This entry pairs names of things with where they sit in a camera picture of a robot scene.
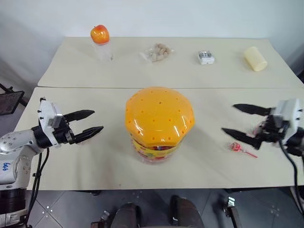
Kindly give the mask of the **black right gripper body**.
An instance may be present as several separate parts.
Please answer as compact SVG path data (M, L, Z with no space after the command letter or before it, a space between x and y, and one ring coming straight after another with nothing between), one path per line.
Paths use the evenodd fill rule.
M290 124L288 120L284 119L281 110L258 107L257 114L266 117L257 130L257 140L259 143L276 143L285 138Z

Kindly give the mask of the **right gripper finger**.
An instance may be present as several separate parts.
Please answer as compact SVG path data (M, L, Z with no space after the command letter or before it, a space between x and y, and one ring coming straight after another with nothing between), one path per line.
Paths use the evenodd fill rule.
M243 132L233 129L228 129L228 128L221 128L221 129L223 132L225 132L235 140L251 145L256 150L259 150L261 146L262 141L259 138L248 136Z
M260 116L267 116L271 112L271 108L264 108L256 105L250 104L234 104L234 108L247 113L247 114L257 114Z

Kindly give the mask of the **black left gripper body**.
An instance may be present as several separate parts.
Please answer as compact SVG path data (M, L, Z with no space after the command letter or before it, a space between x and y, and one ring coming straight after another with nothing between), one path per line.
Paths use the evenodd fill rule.
M74 121L71 115L63 115L59 126L54 128L53 135L59 144L75 143L75 135L69 126L71 121Z

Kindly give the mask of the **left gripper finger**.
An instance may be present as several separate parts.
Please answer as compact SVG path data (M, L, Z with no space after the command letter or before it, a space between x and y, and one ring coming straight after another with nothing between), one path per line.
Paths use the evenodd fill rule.
M72 113L64 115L64 119L67 122L79 121L79 120L89 117L90 115L92 115L94 113L95 113L95 111L93 111L93 110L80 110L80 111L76 111L76 112L72 112Z
M97 126L83 130L80 134L75 135L75 144L86 141L103 130L103 126Z

